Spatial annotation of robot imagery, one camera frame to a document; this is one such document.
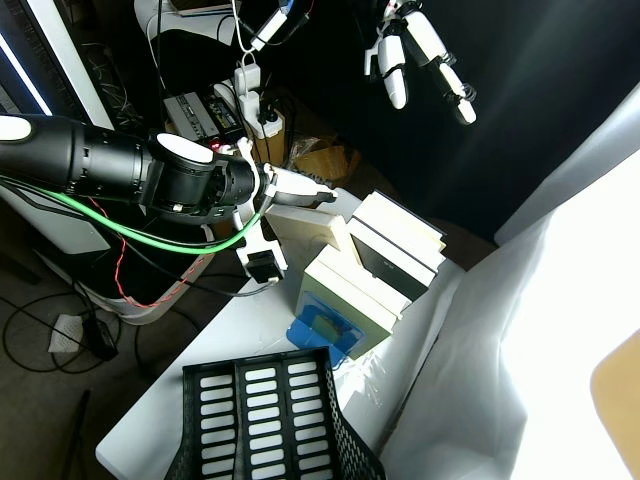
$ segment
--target red wire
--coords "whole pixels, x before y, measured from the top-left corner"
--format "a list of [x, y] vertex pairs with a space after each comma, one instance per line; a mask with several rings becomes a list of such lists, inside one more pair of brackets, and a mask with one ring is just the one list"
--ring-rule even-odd
[[[89, 201], [91, 201], [91, 203], [97, 209], [99, 209], [106, 218], [109, 218], [109, 215], [107, 215], [107, 212], [98, 204], [98, 202], [96, 202], [91, 197], [89, 197]], [[116, 270], [115, 270], [115, 274], [113, 276], [113, 279], [116, 282], [116, 287], [118, 287], [118, 293], [120, 294], [122, 299], [125, 302], [127, 302], [129, 305], [132, 305], [134, 307], [139, 307], [139, 308], [157, 307], [158, 305], [161, 305], [161, 304], [166, 303], [169, 300], [171, 300], [173, 297], [176, 296], [176, 294], [180, 290], [182, 290], [182, 287], [184, 286], [184, 282], [186, 282], [189, 279], [189, 276], [195, 271], [195, 269], [198, 267], [198, 265], [200, 265], [208, 257], [208, 255], [205, 255], [201, 259], [199, 259], [197, 262], [195, 262], [191, 266], [191, 268], [187, 271], [187, 273], [185, 274], [184, 278], [182, 280], [180, 280], [180, 283], [178, 285], [176, 285], [176, 288], [174, 288], [171, 292], [169, 292], [166, 297], [158, 300], [155, 303], [150, 303], [148, 305], [145, 305], [145, 304], [139, 303], [139, 302], [135, 301], [133, 298], [127, 296], [127, 294], [124, 292], [124, 289], [122, 288], [122, 284], [120, 283], [120, 265], [122, 264], [122, 260], [124, 259], [124, 253], [125, 253], [125, 251], [127, 249], [127, 241], [120, 234], [118, 234], [118, 237], [120, 237], [120, 240], [122, 241], [122, 248], [120, 250], [120, 257], [118, 257], [118, 261], [116, 262]]]

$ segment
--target white book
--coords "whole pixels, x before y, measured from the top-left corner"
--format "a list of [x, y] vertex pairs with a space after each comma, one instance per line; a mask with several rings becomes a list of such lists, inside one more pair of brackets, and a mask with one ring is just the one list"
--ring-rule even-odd
[[288, 259], [303, 271], [326, 245], [345, 254], [345, 261], [361, 265], [347, 225], [339, 215], [302, 207], [273, 205], [267, 221]]
[[305, 270], [296, 314], [304, 307], [305, 292], [337, 310], [365, 334], [350, 352], [351, 358], [358, 358], [391, 335], [396, 316], [320, 261], [312, 262]]
[[436, 276], [407, 252], [391, 243], [356, 218], [347, 224], [362, 265], [375, 277], [415, 301], [428, 290]]
[[445, 260], [442, 232], [378, 192], [370, 194], [354, 217], [436, 270]]
[[376, 300], [380, 305], [402, 319], [402, 311], [411, 304], [411, 300], [400, 292], [375, 278], [364, 267], [347, 261], [345, 255], [331, 245], [324, 247], [316, 258], [342, 278], [355, 285], [364, 293]]

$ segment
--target floor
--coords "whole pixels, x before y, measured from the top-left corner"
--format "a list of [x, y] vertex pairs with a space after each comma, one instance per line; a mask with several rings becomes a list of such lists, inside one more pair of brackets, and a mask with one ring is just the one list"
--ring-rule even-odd
[[[361, 165], [348, 189], [359, 196], [373, 187], [396, 195], [392, 188], [371, 167]], [[470, 268], [493, 249], [468, 232], [448, 226], [450, 251], [458, 264]], [[45, 295], [67, 292], [68, 285], [44, 266], [24, 241], [27, 226], [9, 207], [0, 203], [0, 253], [24, 265], [41, 277], [37, 285], [17, 279], [0, 267], [0, 297], [23, 305]], [[240, 273], [232, 253], [219, 254], [208, 272]], [[203, 282], [219, 282], [227, 290], [237, 289], [241, 280], [211, 278]], [[178, 301], [176, 308], [187, 313], [199, 327], [205, 326], [227, 303], [228, 299], [190, 289]], [[29, 309], [47, 322], [54, 322], [59, 313], [77, 313], [82, 304], [73, 296], [56, 297]], [[0, 328], [4, 328], [13, 308], [0, 301]], [[108, 314], [102, 316], [115, 332], [118, 322]], [[135, 328], [122, 324], [118, 356], [98, 368], [81, 375], [60, 372], [31, 373], [0, 356], [0, 464], [3, 478], [24, 480], [60, 478], [71, 442], [74, 422], [82, 394], [89, 390], [90, 398], [81, 430], [81, 455], [72, 458], [69, 479], [111, 479], [111, 475], [95, 460], [94, 449], [109, 429], [150, 386], [138, 369], [134, 356]], [[140, 356], [156, 374], [193, 340], [197, 331], [181, 315], [169, 311], [158, 321], [140, 330]], [[21, 362], [36, 368], [51, 366], [46, 353], [49, 332], [31, 318], [18, 315], [8, 329], [8, 348]], [[90, 367], [90, 354], [80, 357], [69, 368]]]

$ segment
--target black curtain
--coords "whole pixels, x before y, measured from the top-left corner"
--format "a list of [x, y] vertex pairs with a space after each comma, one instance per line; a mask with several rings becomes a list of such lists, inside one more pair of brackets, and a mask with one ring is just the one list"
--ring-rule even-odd
[[[309, 5], [296, 0], [294, 10]], [[242, 16], [259, 26], [271, 7], [248, 0]], [[312, 20], [258, 61], [333, 123], [418, 214], [491, 239], [640, 80], [640, 2], [431, 0], [423, 12], [478, 91], [470, 127], [456, 123], [426, 69], [409, 66], [401, 111], [382, 84], [365, 82], [363, 50], [375, 33], [363, 3], [316, 0]]]

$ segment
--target plastic basket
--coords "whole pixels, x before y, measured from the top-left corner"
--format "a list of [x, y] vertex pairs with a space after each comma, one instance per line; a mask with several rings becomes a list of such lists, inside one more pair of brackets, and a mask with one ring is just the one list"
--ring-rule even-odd
[[168, 480], [384, 480], [338, 406], [326, 348], [191, 365]]

